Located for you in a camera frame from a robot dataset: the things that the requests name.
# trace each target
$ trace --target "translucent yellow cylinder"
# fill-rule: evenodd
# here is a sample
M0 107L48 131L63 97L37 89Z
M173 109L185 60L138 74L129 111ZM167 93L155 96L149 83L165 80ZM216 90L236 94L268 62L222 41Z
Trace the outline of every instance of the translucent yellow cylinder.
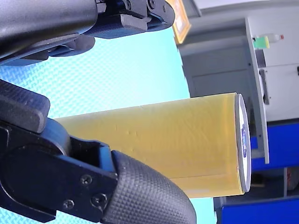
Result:
M244 194L235 93L57 119L76 137L99 140L151 166L190 198Z

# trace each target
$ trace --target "textured rubber pad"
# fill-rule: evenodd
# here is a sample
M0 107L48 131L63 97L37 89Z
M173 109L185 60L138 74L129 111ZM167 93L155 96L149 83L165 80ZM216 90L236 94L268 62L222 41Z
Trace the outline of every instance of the textured rubber pad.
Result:
M196 224L185 193L149 166L112 152L119 181L105 210L105 224Z

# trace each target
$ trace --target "gray wall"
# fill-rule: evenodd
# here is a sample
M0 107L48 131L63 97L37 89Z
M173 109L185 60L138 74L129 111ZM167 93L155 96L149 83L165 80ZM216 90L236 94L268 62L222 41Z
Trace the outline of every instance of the gray wall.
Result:
M202 9L202 17L198 17L191 1L183 0L192 25L189 35L240 26L240 19L248 15L273 12L279 16L284 8L297 7L299 10L298 0L267 0Z

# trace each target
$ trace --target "white cabinet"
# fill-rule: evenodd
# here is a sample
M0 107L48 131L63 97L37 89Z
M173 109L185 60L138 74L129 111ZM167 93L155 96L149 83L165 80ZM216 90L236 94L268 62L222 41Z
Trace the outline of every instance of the white cabinet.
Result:
M285 39L264 50L267 67L299 63L299 13L282 9L280 13L249 17L253 36L266 33L283 34Z
M270 104L265 106L267 121L299 118L299 75L297 66L265 68Z

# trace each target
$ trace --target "black plastic bracket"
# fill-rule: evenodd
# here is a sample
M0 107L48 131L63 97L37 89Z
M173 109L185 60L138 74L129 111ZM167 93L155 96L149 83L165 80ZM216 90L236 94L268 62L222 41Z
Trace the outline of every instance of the black plastic bracket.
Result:
M50 101L35 92L0 79L0 120L41 133L46 125Z

